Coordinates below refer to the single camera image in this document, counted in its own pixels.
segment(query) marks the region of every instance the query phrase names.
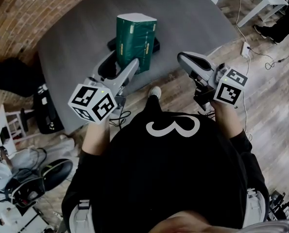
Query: power outlet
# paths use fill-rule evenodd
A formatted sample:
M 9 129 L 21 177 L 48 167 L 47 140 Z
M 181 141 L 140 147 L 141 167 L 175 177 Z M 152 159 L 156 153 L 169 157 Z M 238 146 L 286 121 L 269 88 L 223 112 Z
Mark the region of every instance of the power outlet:
M 244 42 L 242 45 L 241 55 L 246 59 L 249 59 L 249 47 L 250 45 L 247 42 Z

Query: black and white pattern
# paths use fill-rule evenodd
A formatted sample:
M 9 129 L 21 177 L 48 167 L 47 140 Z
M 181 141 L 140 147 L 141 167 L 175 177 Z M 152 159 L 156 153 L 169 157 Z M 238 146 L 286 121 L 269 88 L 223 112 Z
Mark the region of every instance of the black and white pattern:
M 245 86 L 248 78 L 241 73 L 235 71 L 234 69 L 231 69 L 229 73 L 226 75 L 230 79 L 234 80 L 236 83 Z
M 219 93 L 217 95 L 217 99 L 220 99 L 224 102 L 230 103 L 234 105 L 240 96 L 241 90 L 232 87 L 228 84 L 222 83 Z
M 90 114 L 86 110 L 79 109 L 79 108 L 74 108 L 74 107 L 73 107 L 73 109 L 76 111 L 76 113 L 81 118 L 94 122 L 94 119 L 90 116 Z
M 109 94 L 106 94 L 103 99 L 100 100 L 93 108 L 92 111 L 95 113 L 97 118 L 101 121 L 109 112 L 114 108 L 114 103 L 111 100 Z
M 76 94 L 75 98 L 73 99 L 72 103 L 87 106 L 91 101 L 92 97 L 95 95 L 97 89 L 93 87 L 83 86 L 79 92 Z

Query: black bag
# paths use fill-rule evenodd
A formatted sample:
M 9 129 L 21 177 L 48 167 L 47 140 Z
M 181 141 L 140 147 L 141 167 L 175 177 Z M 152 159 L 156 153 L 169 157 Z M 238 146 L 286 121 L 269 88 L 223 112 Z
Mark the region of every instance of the black bag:
M 43 74 L 27 66 L 18 58 L 8 58 L 0 62 L 0 90 L 30 97 L 44 83 Z

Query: gray table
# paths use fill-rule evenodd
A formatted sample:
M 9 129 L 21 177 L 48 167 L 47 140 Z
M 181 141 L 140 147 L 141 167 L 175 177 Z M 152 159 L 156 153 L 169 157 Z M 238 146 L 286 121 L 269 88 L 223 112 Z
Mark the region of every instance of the gray table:
M 134 77 L 128 95 L 179 67 L 177 54 L 206 54 L 238 37 L 211 0 L 84 0 L 64 15 L 40 40 L 39 57 L 47 87 L 66 129 L 71 133 L 86 121 L 68 108 L 78 83 L 107 54 L 107 42 L 116 36 L 116 16 L 144 13 L 157 19 L 161 50 L 150 70 Z

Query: green tissue package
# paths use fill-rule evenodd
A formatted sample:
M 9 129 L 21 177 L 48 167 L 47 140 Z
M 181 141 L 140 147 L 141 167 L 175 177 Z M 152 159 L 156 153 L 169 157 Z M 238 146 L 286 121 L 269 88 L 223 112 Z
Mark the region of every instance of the green tissue package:
M 139 59 L 136 74 L 150 69 L 157 20 L 140 13 L 117 16 L 117 62 L 125 68 L 135 58 Z

